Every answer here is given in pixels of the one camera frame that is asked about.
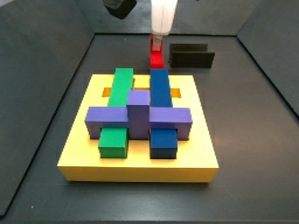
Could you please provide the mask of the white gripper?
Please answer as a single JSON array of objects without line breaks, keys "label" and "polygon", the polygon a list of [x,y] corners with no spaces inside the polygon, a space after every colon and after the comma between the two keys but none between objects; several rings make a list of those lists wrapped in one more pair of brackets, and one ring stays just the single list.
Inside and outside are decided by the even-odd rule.
[{"label": "white gripper", "polygon": [[154,51],[162,50],[163,36],[167,36],[171,32],[177,4],[178,0],[151,0],[153,34],[155,34]]}]

